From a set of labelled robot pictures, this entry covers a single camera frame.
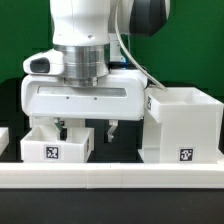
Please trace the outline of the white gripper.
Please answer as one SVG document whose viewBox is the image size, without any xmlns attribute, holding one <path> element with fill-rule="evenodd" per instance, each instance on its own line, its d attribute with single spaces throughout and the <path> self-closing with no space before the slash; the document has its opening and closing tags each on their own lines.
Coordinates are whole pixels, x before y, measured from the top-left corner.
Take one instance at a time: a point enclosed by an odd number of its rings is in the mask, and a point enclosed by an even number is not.
<svg viewBox="0 0 224 224">
<path fill-rule="evenodd" d="M 35 54 L 23 62 L 27 76 L 21 85 L 22 110 L 29 117 L 53 117 L 60 141 L 67 140 L 65 122 L 59 118 L 109 121 L 112 142 L 117 120 L 144 116 L 147 78 L 139 70 L 113 69 L 94 87 L 72 87 L 61 76 L 63 56 L 56 50 Z"/>
</svg>

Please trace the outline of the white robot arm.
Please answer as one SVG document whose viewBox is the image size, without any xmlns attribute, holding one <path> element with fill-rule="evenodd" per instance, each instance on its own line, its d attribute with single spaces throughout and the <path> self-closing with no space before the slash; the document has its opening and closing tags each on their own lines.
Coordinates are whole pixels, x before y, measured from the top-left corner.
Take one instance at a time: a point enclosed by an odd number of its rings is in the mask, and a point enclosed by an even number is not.
<svg viewBox="0 0 224 224">
<path fill-rule="evenodd" d="M 65 140 L 75 119 L 110 122 L 144 117 L 144 89 L 163 85 L 135 59 L 126 68 L 123 34 L 157 33 L 170 0 L 50 0 L 53 48 L 23 62 L 22 109 L 31 126 L 49 122 Z"/>
</svg>

